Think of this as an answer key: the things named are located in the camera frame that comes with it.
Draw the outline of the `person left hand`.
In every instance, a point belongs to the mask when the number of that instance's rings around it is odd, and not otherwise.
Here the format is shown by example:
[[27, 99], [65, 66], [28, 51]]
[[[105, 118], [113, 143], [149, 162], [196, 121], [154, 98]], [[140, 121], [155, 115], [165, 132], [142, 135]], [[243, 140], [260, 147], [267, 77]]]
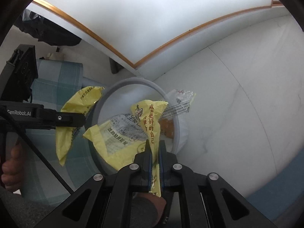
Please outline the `person left hand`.
[[19, 142], [12, 147], [11, 157], [2, 165], [1, 180], [4, 188], [10, 192], [15, 192], [21, 188], [23, 183], [23, 147]]

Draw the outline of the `person right hand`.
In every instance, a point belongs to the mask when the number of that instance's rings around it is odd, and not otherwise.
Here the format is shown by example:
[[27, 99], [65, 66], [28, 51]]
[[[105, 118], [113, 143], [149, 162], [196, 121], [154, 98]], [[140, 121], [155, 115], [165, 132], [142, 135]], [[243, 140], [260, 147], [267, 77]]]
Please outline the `person right hand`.
[[155, 206], [158, 215], [157, 220], [159, 220], [164, 212], [166, 200], [151, 193], [139, 193], [138, 196], [148, 199]]

